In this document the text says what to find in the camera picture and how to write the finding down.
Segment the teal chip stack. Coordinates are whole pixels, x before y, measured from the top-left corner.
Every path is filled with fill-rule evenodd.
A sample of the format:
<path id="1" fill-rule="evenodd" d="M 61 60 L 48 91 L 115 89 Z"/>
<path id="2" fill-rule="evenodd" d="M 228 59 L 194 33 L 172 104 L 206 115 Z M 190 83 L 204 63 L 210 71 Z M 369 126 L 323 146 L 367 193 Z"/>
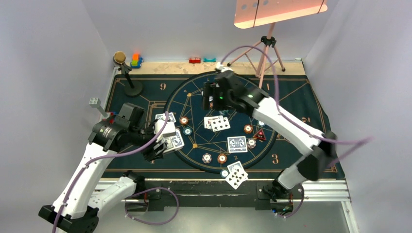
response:
<path id="1" fill-rule="evenodd" d="M 223 169 L 223 170 L 220 171 L 220 176 L 222 178 L 225 179 L 228 175 L 229 175 L 229 171 L 227 169 Z"/>

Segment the orange poker chip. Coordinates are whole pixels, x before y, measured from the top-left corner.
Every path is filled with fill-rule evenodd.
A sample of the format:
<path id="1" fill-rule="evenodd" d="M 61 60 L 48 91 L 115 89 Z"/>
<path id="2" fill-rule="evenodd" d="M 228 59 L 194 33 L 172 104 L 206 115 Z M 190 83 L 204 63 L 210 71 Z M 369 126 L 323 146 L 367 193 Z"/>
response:
<path id="1" fill-rule="evenodd" d="M 179 119 L 181 125 L 187 125 L 189 123 L 189 119 L 186 116 L 183 116 Z"/>
<path id="2" fill-rule="evenodd" d="M 243 131 L 247 134 L 250 134 L 250 133 L 253 132 L 253 127 L 251 125 L 247 124 L 243 127 Z"/>

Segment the orange chip stack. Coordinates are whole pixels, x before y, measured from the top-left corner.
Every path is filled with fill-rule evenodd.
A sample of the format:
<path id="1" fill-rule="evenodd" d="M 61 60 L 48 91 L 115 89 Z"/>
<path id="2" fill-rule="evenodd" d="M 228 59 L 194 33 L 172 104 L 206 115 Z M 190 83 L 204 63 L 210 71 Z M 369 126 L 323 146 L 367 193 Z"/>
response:
<path id="1" fill-rule="evenodd" d="M 219 164 L 225 164 L 227 162 L 227 156 L 225 154 L 219 154 L 217 157 L 217 162 Z"/>

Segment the blue backed playing card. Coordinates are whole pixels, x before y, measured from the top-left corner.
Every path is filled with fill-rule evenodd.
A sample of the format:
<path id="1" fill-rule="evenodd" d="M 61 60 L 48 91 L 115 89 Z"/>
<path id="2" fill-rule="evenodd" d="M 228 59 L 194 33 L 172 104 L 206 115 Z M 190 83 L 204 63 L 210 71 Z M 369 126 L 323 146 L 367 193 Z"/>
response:
<path id="1" fill-rule="evenodd" d="M 156 115 L 155 115 L 155 119 L 165 121 L 165 120 L 166 120 L 166 114 L 165 114 L 165 113 L 156 114 Z"/>
<path id="2" fill-rule="evenodd" d="M 229 153 L 244 153 L 248 151 L 245 136 L 233 136 L 227 138 L 227 148 Z"/>
<path id="3" fill-rule="evenodd" d="M 229 174 L 243 174 L 245 172 L 245 170 L 244 170 L 244 168 L 243 168 L 240 161 L 229 164 L 227 166 L 227 169 L 229 171 Z"/>
<path id="4" fill-rule="evenodd" d="M 176 122 L 176 118 L 173 112 L 168 112 L 168 122 L 173 122 L 173 123 Z"/>

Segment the pink white chip stack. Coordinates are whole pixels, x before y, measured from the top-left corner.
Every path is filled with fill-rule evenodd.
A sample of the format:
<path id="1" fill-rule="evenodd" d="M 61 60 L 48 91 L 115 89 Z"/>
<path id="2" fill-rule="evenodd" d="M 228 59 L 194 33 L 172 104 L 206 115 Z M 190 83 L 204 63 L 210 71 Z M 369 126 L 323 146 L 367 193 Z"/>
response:
<path id="1" fill-rule="evenodd" d="M 202 156 L 202 161 L 203 161 L 204 164 L 209 164 L 209 163 L 212 161 L 212 156 L 211 156 L 211 154 L 205 153 L 205 154 Z"/>

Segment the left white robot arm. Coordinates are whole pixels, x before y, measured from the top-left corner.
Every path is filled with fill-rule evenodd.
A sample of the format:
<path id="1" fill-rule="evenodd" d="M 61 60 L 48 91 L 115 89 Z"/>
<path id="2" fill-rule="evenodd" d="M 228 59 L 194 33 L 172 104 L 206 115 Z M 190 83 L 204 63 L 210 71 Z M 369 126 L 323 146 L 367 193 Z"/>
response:
<path id="1" fill-rule="evenodd" d="M 143 176 L 128 170 L 113 185 L 93 195 L 113 159 L 141 153 L 146 161 L 153 161 L 180 149 L 171 142 L 179 134 L 173 114 L 165 112 L 145 127 L 140 123 L 143 113 L 143 108 L 125 103 L 118 114 L 108 115 L 93 126 L 86 150 L 66 188 L 38 213 L 52 224 L 53 232 L 92 233 L 100 218 L 121 200 L 145 197 L 151 191 Z"/>

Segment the blue playing card deck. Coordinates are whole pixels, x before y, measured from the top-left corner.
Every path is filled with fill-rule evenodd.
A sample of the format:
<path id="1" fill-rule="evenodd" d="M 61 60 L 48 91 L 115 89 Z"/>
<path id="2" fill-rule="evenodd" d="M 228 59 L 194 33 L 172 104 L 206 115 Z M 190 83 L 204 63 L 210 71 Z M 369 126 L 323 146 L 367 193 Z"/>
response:
<path id="1" fill-rule="evenodd" d="M 163 154 L 169 154 L 177 150 L 181 150 L 185 145 L 181 132 L 178 129 L 176 130 L 174 136 L 166 137 L 162 140 L 162 142 L 165 144 Z"/>

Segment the pink white poker chip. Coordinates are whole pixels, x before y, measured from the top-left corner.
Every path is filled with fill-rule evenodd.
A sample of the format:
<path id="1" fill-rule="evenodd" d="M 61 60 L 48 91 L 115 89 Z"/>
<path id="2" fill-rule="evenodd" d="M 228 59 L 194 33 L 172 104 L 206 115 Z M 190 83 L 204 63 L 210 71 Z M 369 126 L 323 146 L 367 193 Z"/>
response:
<path id="1" fill-rule="evenodd" d="M 254 139 L 254 138 L 250 138 L 250 139 L 248 139 L 247 140 L 247 147 L 249 148 L 249 149 L 253 149 L 253 148 L 255 148 L 256 147 L 256 140 Z"/>

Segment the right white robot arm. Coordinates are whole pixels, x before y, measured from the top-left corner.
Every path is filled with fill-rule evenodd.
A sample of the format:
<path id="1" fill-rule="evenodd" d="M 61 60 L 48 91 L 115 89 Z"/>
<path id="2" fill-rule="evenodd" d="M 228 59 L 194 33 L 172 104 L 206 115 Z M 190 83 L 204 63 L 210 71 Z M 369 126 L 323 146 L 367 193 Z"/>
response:
<path id="1" fill-rule="evenodd" d="M 235 110 L 258 121 L 286 138 L 302 157 L 283 170 L 272 182 L 271 191 L 280 198 L 304 181 L 316 181 L 337 158 L 336 135 L 324 133 L 298 119 L 278 105 L 276 100 L 259 87 L 246 88 L 229 67 L 217 63 L 214 81 L 204 84 L 203 108 Z"/>

